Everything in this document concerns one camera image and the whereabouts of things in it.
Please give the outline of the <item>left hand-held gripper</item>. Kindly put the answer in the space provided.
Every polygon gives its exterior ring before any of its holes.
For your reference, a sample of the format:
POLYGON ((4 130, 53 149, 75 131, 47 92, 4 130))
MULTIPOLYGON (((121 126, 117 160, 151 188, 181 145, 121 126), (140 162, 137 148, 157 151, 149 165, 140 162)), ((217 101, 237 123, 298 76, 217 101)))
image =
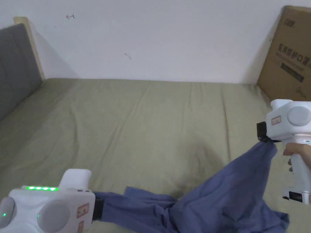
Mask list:
POLYGON ((0 203, 1 233, 82 233, 102 218, 104 201, 88 187, 92 172, 68 169, 57 187, 13 189, 0 203))

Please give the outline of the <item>person's right hand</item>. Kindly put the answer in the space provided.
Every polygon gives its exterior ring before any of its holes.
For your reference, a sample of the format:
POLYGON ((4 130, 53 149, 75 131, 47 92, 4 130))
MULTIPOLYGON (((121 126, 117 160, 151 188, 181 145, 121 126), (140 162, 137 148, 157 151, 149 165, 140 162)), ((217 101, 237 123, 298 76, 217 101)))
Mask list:
POLYGON ((307 144, 288 143, 283 151, 284 156, 293 156, 298 154, 306 166, 311 169, 311 146, 307 144))

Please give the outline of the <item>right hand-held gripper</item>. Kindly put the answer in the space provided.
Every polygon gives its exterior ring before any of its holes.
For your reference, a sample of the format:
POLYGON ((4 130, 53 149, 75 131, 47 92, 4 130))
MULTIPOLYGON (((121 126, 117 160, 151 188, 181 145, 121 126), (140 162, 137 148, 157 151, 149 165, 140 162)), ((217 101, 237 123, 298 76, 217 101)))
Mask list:
MULTIPOLYGON (((276 99, 271 102, 272 111, 265 121, 257 124, 258 140, 264 143, 282 142, 311 144, 311 103, 276 99)), ((301 156, 290 157, 294 175, 294 186, 283 190, 284 199, 310 204, 311 172, 301 156)))

